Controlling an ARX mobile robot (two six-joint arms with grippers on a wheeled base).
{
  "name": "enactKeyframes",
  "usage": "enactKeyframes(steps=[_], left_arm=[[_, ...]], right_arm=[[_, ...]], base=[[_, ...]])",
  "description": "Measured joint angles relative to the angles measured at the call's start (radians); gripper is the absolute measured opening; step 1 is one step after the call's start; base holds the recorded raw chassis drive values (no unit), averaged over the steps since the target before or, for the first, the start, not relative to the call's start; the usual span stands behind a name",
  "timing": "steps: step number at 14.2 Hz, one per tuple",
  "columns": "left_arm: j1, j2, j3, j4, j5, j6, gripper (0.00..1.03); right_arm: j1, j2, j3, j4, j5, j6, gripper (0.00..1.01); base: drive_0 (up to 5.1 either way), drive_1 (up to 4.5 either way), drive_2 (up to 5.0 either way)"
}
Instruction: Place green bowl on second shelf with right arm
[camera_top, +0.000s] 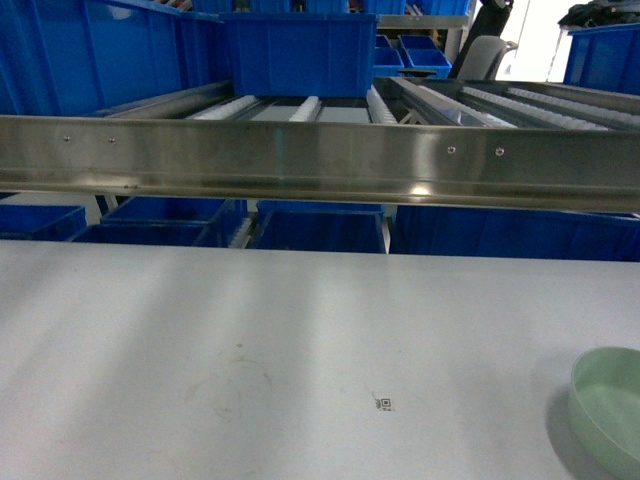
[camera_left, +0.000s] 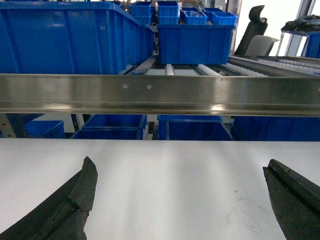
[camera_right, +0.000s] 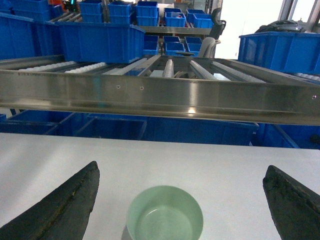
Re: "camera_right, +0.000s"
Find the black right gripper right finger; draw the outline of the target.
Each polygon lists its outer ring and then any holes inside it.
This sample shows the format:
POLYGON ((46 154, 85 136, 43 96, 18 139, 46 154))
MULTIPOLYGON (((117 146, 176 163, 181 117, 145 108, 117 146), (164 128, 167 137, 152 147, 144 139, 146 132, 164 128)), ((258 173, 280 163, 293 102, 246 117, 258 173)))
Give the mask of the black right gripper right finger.
POLYGON ((282 240, 320 238, 320 196, 274 165, 262 180, 271 218, 282 240))

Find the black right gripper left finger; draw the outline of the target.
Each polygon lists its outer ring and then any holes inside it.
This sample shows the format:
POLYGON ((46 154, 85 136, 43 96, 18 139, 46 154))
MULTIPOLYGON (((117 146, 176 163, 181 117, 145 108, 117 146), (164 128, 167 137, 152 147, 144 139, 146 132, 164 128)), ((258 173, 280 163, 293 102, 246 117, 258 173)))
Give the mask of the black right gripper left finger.
POLYGON ((100 183, 96 161, 90 162, 0 228, 2 240, 81 240, 93 211, 100 183))

